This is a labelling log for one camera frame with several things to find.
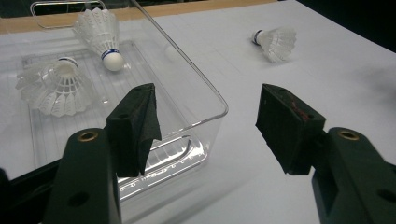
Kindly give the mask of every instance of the shuttlecock cork base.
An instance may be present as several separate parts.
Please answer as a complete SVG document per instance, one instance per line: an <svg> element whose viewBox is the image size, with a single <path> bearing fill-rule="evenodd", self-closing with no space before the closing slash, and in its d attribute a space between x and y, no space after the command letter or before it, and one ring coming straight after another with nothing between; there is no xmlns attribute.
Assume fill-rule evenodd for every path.
<svg viewBox="0 0 396 224"><path fill-rule="evenodd" d="M270 31L253 32L251 41L262 47L264 55L272 63L286 61L294 49L296 32L293 28L280 27Z"/></svg>
<svg viewBox="0 0 396 224"><path fill-rule="evenodd" d="M101 58L105 68L113 72L119 71L125 64L122 55L120 55L120 52L117 49L105 51Z"/></svg>
<svg viewBox="0 0 396 224"><path fill-rule="evenodd" d="M99 55L110 71L121 70L125 61L119 52L119 21L107 9L85 10L78 15L73 30L90 50Z"/></svg>

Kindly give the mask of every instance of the transparent plastic bin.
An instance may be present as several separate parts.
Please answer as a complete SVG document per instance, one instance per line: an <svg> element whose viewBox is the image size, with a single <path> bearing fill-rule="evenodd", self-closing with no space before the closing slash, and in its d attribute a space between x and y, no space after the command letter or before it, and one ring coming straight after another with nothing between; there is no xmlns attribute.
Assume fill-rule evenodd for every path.
<svg viewBox="0 0 396 224"><path fill-rule="evenodd" d="M146 83L156 86L163 140L154 141L145 176L120 179L121 200L207 159L221 118L227 114L227 104L136 1L109 2L108 7L104 1L105 6L120 21L120 53L126 62L119 72L106 70L100 57L76 38L69 25L77 12L18 18L2 15L0 167L11 178L60 159L71 134L86 128L104 128L106 117L123 96ZM29 64L63 56L77 61L92 82L97 98L84 112L56 118L29 108L21 100L15 89L16 76Z"/></svg>

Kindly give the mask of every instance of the shuttlecock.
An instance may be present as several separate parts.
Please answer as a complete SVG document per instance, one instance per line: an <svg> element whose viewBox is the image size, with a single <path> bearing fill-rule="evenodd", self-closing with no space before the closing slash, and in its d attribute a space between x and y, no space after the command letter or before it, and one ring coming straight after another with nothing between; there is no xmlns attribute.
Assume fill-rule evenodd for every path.
<svg viewBox="0 0 396 224"><path fill-rule="evenodd" d="M293 28L280 27L275 30L259 30L253 33L251 40L262 46L264 55L272 63L286 61L296 42L296 32Z"/></svg>
<svg viewBox="0 0 396 224"><path fill-rule="evenodd" d="M91 82L72 58L31 64L17 78L22 100L58 118L84 111L94 97Z"/></svg>
<svg viewBox="0 0 396 224"><path fill-rule="evenodd" d="M119 71L125 64L119 52L119 21L107 9L85 10L73 29L90 49L101 56L105 68Z"/></svg>

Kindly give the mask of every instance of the brass screw insert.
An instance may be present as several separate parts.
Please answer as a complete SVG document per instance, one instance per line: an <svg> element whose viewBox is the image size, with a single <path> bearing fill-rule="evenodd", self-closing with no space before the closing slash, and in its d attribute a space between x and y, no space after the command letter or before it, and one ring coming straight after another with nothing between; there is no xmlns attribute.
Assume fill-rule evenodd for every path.
<svg viewBox="0 0 396 224"><path fill-rule="evenodd" d="M77 140L80 142L90 142L92 140L94 140L95 138L97 138L99 135L99 133L96 132L86 132L86 133L82 133L77 137Z"/></svg>

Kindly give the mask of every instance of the table surface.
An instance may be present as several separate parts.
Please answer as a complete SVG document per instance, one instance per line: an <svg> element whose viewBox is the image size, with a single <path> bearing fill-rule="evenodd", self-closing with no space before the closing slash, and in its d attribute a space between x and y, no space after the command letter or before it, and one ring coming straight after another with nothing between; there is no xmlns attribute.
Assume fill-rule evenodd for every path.
<svg viewBox="0 0 396 224"><path fill-rule="evenodd" d="M211 1L239 2L244 1ZM125 223L319 223L308 176L284 175L255 127L262 83L284 87L326 119L365 134L396 163L396 54L293 1L152 13L229 105L208 163L122 205ZM255 30L297 32L288 61L269 63Z"/></svg>

